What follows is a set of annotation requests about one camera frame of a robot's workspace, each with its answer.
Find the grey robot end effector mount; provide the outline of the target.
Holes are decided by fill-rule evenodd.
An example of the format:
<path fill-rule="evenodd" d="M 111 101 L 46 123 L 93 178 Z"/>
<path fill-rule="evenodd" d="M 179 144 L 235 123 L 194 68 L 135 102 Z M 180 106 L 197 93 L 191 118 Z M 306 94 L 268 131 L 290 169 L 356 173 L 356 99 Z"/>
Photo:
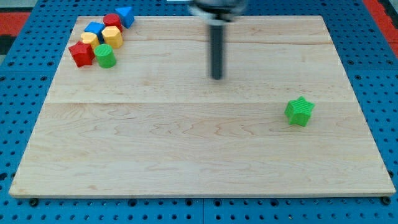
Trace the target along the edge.
<path fill-rule="evenodd" d="M 242 15 L 247 6 L 247 0 L 192 0 L 188 9 L 208 25 L 222 26 Z"/>

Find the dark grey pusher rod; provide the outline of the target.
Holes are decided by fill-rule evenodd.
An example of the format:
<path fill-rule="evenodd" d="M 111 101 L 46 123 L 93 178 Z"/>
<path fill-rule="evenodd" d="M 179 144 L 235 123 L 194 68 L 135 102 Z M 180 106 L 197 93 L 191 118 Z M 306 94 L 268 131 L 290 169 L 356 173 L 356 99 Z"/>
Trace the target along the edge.
<path fill-rule="evenodd" d="M 210 75 L 214 80 L 223 78 L 224 27 L 209 26 Z"/>

